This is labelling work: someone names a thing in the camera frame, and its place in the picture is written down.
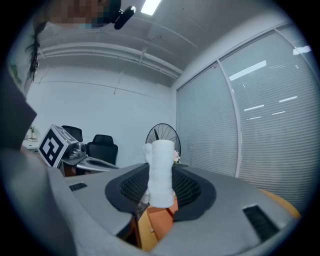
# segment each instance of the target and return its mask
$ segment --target black office chair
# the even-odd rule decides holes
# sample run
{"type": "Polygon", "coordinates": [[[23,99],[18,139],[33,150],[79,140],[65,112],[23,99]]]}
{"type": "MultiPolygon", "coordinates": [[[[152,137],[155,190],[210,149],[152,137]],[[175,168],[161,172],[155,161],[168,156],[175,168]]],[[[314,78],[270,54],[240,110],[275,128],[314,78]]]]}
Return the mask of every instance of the black office chair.
{"type": "Polygon", "coordinates": [[[72,137],[74,137],[78,142],[83,142],[82,130],[77,127],[62,125],[62,128],[65,129],[72,137]]]}
{"type": "Polygon", "coordinates": [[[114,144],[111,136],[98,134],[87,144],[87,154],[89,157],[116,165],[118,146],[114,144]]]}

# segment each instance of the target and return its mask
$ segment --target ceiling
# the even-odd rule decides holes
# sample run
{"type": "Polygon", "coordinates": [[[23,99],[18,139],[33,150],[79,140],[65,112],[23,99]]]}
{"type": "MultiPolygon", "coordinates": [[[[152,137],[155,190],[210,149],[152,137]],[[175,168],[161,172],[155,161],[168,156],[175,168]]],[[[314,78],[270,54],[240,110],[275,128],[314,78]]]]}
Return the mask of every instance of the ceiling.
{"type": "Polygon", "coordinates": [[[121,30],[70,29],[48,24],[39,36],[39,58],[104,55],[122,58],[178,78],[201,51],[239,23],[259,14],[263,1],[162,0],[153,16],[141,13],[145,0],[122,0],[135,15],[121,30]]]}

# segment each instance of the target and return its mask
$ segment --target white wall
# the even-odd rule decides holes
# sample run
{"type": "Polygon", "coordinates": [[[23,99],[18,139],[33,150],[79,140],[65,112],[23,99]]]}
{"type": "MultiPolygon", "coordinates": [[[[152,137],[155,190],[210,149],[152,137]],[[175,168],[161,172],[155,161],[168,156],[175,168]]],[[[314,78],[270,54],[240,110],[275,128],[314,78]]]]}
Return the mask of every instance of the white wall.
{"type": "MultiPolygon", "coordinates": [[[[240,23],[237,27],[234,27],[231,31],[213,42],[191,63],[189,63],[183,74],[175,81],[175,83],[171,87],[173,104],[172,108],[174,109],[174,111],[177,111],[177,89],[185,84],[189,79],[208,67],[214,61],[216,61],[217,58],[221,57],[230,49],[267,29],[288,21],[290,21],[290,19],[282,11],[265,7],[265,11],[255,16],[248,16],[247,21],[240,23]]],[[[176,122],[177,118],[175,117],[173,126],[174,128],[177,128],[176,122]]]]}
{"type": "Polygon", "coordinates": [[[174,124],[170,83],[155,70],[122,60],[55,57],[40,63],[27,102],[42,136],[51,124],[81,128],[84,143],[110,135],[119,148],[116,164],[125,167],[144,162],[142,147],[154,125],[174,124]]]}

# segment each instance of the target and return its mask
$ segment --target standing fan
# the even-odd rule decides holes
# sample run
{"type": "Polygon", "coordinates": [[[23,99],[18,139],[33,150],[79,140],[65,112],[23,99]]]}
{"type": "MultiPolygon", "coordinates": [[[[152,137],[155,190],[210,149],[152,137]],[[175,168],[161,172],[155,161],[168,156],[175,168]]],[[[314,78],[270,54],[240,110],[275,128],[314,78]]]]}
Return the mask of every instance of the standing fan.
{"type": "Polygon", "coordinates": [[[159,123],[154,126],[146,137],[145,143],[152,143],[158,140],[168,140],[174,143],[174,149],[179,152],[181,157],[181,144],[180,139],[175,131],[169,124],[159,123]]]}

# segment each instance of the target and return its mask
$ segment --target window blind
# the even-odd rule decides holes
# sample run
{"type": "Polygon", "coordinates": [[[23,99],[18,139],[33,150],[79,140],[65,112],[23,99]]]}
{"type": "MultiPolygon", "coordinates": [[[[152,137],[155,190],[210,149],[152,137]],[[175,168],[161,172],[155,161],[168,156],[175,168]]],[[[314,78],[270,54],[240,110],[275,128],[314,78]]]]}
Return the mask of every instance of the window blind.
{"type": "Polygon", "coordinates": [[[239,178],[303,212],[319,174],[319,85],[301,54],[271,32],[221,60],[239,109],[239,178]]]}
{"type": "Polygon", "coordinates": [[[235,176],[237,122],[217,63],[177,91],[177,133],[183,164],[235,176]]]}

